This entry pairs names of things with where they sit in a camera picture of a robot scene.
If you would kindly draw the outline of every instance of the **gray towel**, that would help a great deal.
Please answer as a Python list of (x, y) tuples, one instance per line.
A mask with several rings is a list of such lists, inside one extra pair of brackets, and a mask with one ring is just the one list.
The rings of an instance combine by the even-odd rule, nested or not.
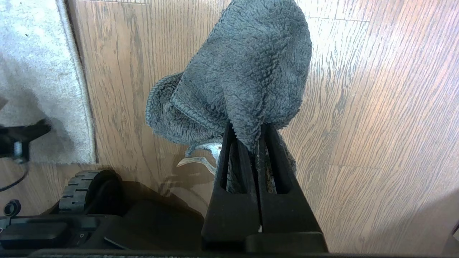
[(294, 0), (233, 0), (183, 73), (152, 88), (154, 133), (194, 147), (221, 141), (233, 124), (254, 152), (261, 125), (298, 113), (311, 59), (308, 24)]

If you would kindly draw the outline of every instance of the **wooden floor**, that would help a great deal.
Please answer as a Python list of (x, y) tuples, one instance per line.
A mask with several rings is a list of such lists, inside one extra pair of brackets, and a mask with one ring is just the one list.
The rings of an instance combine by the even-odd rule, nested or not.
[[(176, 168), (148, 92), (182, 71), (230, 0), (71, 0), (99, 165), (32, 165), (0, 193), (38, 214), (81, 169), (113, 168), (205, 214), (212, 175)], [(313, 41), (300, 113), (282, 131), (333, 252), (439, 254), (459, 221), (459, 2), (297, 0)], [(0, 161), (1, 184), (19, 176)]]

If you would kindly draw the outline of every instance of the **black cable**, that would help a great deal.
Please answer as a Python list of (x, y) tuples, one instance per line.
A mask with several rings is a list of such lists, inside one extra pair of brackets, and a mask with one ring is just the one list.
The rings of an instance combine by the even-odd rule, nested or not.
[(7, 185), (7, 186), (5, 186), (5, 187), (1, 187), (1, 188), (0, 188), (0, 192), (6, 191), (6, 190), (8, 190), (8, 189), (10, 189), (10, 188), (12, 188), (12, 187), (14, 187), (14, 186), (16, 186), (17, 184), (21, 183), (21, 182), (24, 180), (24, 178), (27, 177), (28, 171), (29, 171), (29, 169), (28, 169), (28, 164), (25, 163), (24, 166), (25, 166), (26, 168), (25, 168), (25, 170), (24, 170), (24, 174), (22, 175), (22, 177), (19, 178), (18, 180), (16, 180), (15, 182), (13, 182), (13, 183), (10, 184), (10, 185)]

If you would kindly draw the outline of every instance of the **white rug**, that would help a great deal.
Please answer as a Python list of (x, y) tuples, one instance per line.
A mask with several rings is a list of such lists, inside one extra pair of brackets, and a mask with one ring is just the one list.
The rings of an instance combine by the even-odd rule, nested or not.
[(31, 160), (95, 163), (87, 87), (64, 0), (0, 0), (0, 124), (46, 118)]

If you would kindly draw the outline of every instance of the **rubber wheel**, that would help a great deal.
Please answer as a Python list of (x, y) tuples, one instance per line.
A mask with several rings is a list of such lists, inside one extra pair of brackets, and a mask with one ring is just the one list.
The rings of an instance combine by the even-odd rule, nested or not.
[(72, 177), (64, 188), (59, 200), (59, 213), (83, 214), (97, 194), (99, 187), (117, 175), (111, 170), (80, 171)]

